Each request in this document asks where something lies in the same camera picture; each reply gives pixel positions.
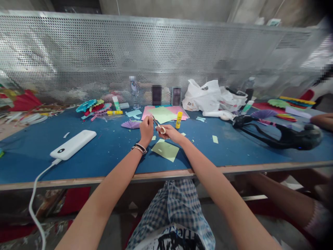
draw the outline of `charging cable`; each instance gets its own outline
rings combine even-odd
[[[43,172],[41,172],[39,174],[39,176],[37,176],[35,182],[34,182],[34,188],[33,188],[33,191],[32,191],[32,195],[31,195],[31,199],[30,199],[30,203],[29,203],[29,213],[31,215],[31,218],[33,219],[33,221],[35,222],[36,226],[38,227],[39,229],[39,232],[41,233],[41,236],[42,236],[42,250],[45,250],[45,246],[46,246],[46,238],[45,238],[45,232],[41,226],[41,224],[39,223],[38,219],[36,218],[35,214],[34,214],[34,211],[32,210],[32,203],[34,202],[34,198],[35,198],[35,194],[36,194],[36,188],[37,188],[37,182],[38,182],[38,179],[43,175],[45,174],[51,167],[53,167],[54,165],[57,165],[59,162],[61,162],[61,159],[55,159],[51,166],[48,167],[47,169],[45,169]]]

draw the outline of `table edge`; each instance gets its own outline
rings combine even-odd
[[[268,164],[254,164],[254,165],[239,165],[239,166],[220,166],[219,170],[223,174],[242,174],[246,172],[273,172],[282,170],[293,170],[303,168],[317,168],[327,167],[333,165],[332,161],[315,161],[315,162],[284,162],[284,163],[268,163]],[[149,182],[149,181],[165,181],[174,180],[177,178],[193,178],[195,173],[193,169],[184,170],[170,170],[163,172],[154,173],[143,173],[135,174],[131,182]],[[65,179],[55,181],[41,181],[38,182],[38,188],[49,188],[49,187],[79,187],[89,186],[92,184],[101,183],[105,176],[92,177],[92,178],[76,178],[76,179]],[[0,191],[4,190],[18,190],[18,189],[31,189],[33,188],[33,182],[22,182],[12,184],[0,185]]]

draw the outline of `plastic bag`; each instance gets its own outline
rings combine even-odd
[[[220,107],[221,91],[217,80],[205,83],[200,87],[193,79],[188,80],[183,108],[189,111],[217,111]]]
[[[245,96],[235,95],[226,90],[225,87],[220,87],[220,90],[220,109],[234,112],[238,111],[242,106],[245,105],[247,94]]]

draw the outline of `white power bank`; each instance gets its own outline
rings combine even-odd
[[[95,136],[95,131],[83,130],[72,139],[53,150],[50,156],[56,159],[68,160]]]

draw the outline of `smartphone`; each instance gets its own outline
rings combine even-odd
[[[162,86],[153,85],[152,86],[152,100],[153,106],[160,106],[162,102]]]
[[[181,102],[181,88],[180,87],[172,87],[172,106],[180,106]]]

